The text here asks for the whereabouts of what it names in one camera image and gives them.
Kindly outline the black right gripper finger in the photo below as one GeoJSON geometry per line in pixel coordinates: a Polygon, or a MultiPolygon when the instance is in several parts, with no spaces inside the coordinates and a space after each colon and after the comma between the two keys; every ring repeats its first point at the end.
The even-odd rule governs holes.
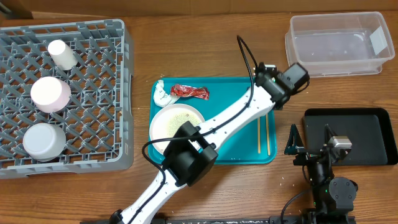
{"type": "Polygon", "coordinates": [[[324,132],[324,145],[331,146],[332,145],[331,141],[333,140],[334,136],[335,132],[330,128],[329,124],[326,124],[324,132]]]}
{"type": "Polygon", "coordinates": [[[295,124],[290,127],[289,139],[284,150],[285,155],[296,155],[304,152],[304,145],[295,124]]]}

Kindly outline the red snack wrapper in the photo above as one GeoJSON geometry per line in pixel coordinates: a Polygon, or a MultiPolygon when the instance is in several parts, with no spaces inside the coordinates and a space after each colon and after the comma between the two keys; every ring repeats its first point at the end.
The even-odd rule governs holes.
{"type": "Polygon", "coordinates": [[[209,100],[210,98],[210,92],[205,86],[197,88],[188,85],[175,84],[171,87],[170,94],[172,96],[179,96],[184,98],[194,97],[203,100],[209,100]]]}

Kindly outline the large white plate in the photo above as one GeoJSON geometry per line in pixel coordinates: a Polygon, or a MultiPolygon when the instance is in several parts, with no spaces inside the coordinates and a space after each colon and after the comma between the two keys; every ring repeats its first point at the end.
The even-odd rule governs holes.
{"type": "Polygon", "coordinates": [[[173,104],[162,108],[153,118],[149,128],[150,140],[172,138],[185,122],[192,125],[205,121],[201,113],[194,107],[186,104],[173,104]]]}

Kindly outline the white napkin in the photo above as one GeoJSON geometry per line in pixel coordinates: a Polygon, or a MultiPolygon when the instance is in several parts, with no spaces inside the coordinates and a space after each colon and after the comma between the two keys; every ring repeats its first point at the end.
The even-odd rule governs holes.
{"type": "Polygon", "coordinates": [[[158,80],[157,84],[155,85],[155,91],[152,98],[157,106],[164,108],[176,103],[180,97],[167,94],[164,90],[164,81],[158,80]]]}

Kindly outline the cream cup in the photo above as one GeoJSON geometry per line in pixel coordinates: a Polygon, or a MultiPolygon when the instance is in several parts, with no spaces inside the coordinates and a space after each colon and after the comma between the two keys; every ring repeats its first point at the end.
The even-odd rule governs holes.
{"type": "Polygon", "coordinates": [[[78,63],[73,50],[62,40],[51,41],[47,50],[56,66],[61,70],[71,70],[78,63]]]}

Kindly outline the grey small saucer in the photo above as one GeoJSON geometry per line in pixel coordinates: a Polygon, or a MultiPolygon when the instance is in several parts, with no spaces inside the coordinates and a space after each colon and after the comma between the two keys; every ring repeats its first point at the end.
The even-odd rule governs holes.
{"type": "Polygon", "coordinates": [[[25,132],[22,144],[31,158],[47,162],[63,152],[66,134],[60,126],[38,123],[25,132]]]}

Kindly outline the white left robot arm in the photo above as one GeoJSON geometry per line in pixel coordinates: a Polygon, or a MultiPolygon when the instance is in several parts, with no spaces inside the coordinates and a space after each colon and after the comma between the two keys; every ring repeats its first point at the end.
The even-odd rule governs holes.
{"type": "Polygon", "coordinates": [[[217,116],[194,126],[183,123],[166,138],[165,159],[155,167],[154,181],[131,206],[114,212],[110,223],[150,223],[154,215],[177,191],[198,182],[213,166],[217,150],[251,121],[286,103],[295,87],[295,65],[284,72],[261,64],[249,90],[217,116]]]}

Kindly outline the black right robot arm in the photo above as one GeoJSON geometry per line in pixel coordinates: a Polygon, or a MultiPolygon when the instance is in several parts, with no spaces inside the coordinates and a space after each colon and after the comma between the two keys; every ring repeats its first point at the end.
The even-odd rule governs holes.
{"type": "Polygon", "coordinates": [[[304,190],[292,197],[280,214],[281,223],[355,223],[349,212],[354,209],[358,191],[356,182],[345,177],[336,177],[332,165],[342,161],[352,150],[352,143],[346,136],[337,135],[329,125],[325,125],[324,143],[319,149],[307,149],[296,125],[291,125],[285,155],[294,155],[293,164],[302,168],[305,180],[309,183],[304,190]],[[299,216],[285,216],[287,207],[297,198],[310,192],[313,208],[308,208],[299,216]]]}

